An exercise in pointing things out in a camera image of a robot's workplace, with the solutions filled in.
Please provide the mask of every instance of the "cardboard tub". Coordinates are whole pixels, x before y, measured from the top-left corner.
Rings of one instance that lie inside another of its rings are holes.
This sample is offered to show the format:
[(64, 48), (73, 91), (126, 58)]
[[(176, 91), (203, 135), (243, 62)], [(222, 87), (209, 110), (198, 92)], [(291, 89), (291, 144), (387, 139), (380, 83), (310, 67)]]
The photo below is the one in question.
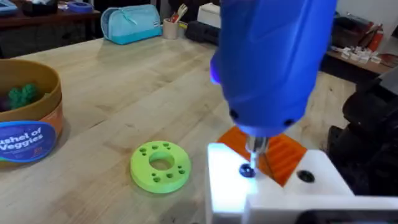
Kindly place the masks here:
[(0, 96), (33, 83), (30, 105), (0, 112), (0, 167), (37, 161), (48, 155), (62, 132), (62, 92), (58, 73), (27, 60), (0, 60)]

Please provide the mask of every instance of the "blue power drill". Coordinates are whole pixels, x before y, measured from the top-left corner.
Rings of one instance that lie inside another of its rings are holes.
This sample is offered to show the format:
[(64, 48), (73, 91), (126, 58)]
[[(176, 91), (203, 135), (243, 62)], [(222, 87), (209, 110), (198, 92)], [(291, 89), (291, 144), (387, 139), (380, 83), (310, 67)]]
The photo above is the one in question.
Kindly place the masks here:
[(304, 115), (330, 39), (336, 0), (224, 0), (210, 63), (229, 114), (248, 134), (248, 169), (268, 139)]

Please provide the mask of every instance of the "blue tape roll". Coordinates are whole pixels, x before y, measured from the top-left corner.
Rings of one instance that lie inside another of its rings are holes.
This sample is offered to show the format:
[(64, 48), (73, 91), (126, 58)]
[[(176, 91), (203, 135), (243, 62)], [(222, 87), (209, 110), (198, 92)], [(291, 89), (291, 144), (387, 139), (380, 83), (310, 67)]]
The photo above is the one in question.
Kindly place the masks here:
[(85, 2), (68, 2), (68, 10), (71, 12), (88, 13), (93, 11), (93, 6)]

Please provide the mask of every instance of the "green toy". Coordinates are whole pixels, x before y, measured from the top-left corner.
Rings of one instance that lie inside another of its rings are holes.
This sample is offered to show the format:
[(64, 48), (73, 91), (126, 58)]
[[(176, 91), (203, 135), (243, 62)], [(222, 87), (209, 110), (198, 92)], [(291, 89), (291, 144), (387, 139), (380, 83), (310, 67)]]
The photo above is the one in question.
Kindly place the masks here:
[[(154, 160), (165, 160), (171, 168), (155, 169), (150, 164)], [(167, 141), (152, 141), (133, 153), (130, 172), (132, 179), (144, 190), (164, 194), (178, 190), (186, 183), (191, 173), (191, 161), (180, 146)]]
[(8, 93), (10, 108), (14, 110), (29, 105), (36, 96), (37, 88), (34, 84), (26, 84), (22, 89), (13, 88)]

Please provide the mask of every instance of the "wooden table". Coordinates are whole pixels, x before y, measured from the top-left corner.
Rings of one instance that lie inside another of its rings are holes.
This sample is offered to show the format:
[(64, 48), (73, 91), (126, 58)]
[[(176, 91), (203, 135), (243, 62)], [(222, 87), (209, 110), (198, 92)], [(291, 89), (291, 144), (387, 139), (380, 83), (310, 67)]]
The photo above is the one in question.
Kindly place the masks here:
[(381, 63), (377, 64), (377, 63), (371, 62), (370, 60), (367, 63), (359, 63), (359, 62), (355, 62), (354, 60), (351, 60), (351, 59), (345, 59), (345, 58), (343, 58), (341, 56), (341, 53), (339, 53), (339, 52), (328, 51), (326, 54), (331, 56), (331, 57), (337, 58), (338, 60), (342, 60), (342, 61), (344, 61), (346, 63), (350, 63), (352, 65), (355, 65), (355, 66), (359, 67), (359, 68), (363, 68), (365, 70), (368, 70), (370, 72), (374, 72), (374, 73), (379, 74), (379, 75), (381, 75), (381, 74), (383, 74), (385, 72), (388, 72), (391, 69), (388, 66), (385, 66), (385, 65), (383, 65)]
[[(44, 160), (0, 171), (0, 223), (204, 224), (206, 146), (233, 125), (209, 79), (214, 51), (157, 37), (21, 57), (59, 72), (65, 129)], [(346, 124), (341, 106), (353, 92), (352, 83), (320, 73), (307, 115), (287, 133), (322, 147), (330, 125)], [(159, 139), (179, 144), (192, 160), (190, 179), (172, 194), (145, 192), (129, 174), (133, 150)]]
[[(47, 16), (25, 16), (22, 12), (22, 1), (13, 0), (13, 3), (18, 7), (18, 12), (14, 16), (0, 17), (0, 30), (10, 29), (15, 27), (36, 26), (42, 24), (58, 24), (63, 22), (85, 21), (85, 35), (86, 40), (91, 40), (93, 31), (91, 27), (91, 20), (101, 17), (99, 11), (94, 10), (91, 13), (75, 13), (58, 10), (56, 14)], [(0, 46), (0, 58), (3, 58), (3, 53)]]

